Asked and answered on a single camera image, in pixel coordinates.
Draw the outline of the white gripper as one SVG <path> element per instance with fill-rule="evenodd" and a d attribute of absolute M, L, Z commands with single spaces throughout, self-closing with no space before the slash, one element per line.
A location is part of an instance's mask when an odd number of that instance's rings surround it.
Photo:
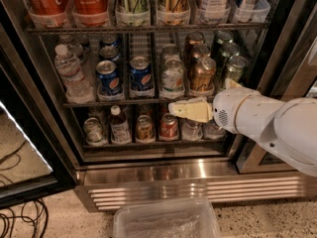
<path fill-rule="evenodd" d="M 186 118 L 200 123 L 207 123 L 214 118 L 216 124 L 225 130 L 238 134 L 236 115 L 242 103 L 250 96 L 258 96 L 256 90 L 241 87 L 231 78 L 226 78 L 225 88 L 216 94 L 212 104 L 205 97 L 180 100 L 168 104 L 169 112 L 179 118 Z"/>

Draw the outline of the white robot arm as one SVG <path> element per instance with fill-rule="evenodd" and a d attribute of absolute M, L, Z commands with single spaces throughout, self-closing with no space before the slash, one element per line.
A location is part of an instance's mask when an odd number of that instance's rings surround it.
<path fill-rule="evenodd" d="M 233 134 L 242 134 L 297 169 L 317 177 L 317 100 L 287 102 L 261 95 L 227 78 L 225 89 L 209 103 L 204 97 L 168 104 L 179 118 L 200 123 L 214 120 Z"/>

